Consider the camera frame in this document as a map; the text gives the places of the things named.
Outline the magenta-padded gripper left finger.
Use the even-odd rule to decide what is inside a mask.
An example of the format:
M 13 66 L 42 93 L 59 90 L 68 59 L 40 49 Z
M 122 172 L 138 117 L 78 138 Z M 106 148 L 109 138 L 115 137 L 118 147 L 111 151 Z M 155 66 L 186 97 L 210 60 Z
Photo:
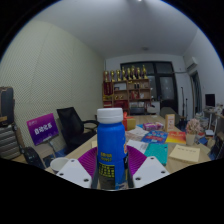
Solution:
M 96 189 L 98 185 L 97 148 L 90 149 L 78 159 L 70 159 L 57 176 L 83 188 Z

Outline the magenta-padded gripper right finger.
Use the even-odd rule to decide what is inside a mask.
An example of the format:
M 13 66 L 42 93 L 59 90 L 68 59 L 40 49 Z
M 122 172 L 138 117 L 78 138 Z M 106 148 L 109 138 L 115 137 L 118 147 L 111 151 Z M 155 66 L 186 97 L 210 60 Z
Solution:
M 138 149 L 128 146 L 128 186 L 141 188 L 169 175 L 155 156 L 145 156 Z

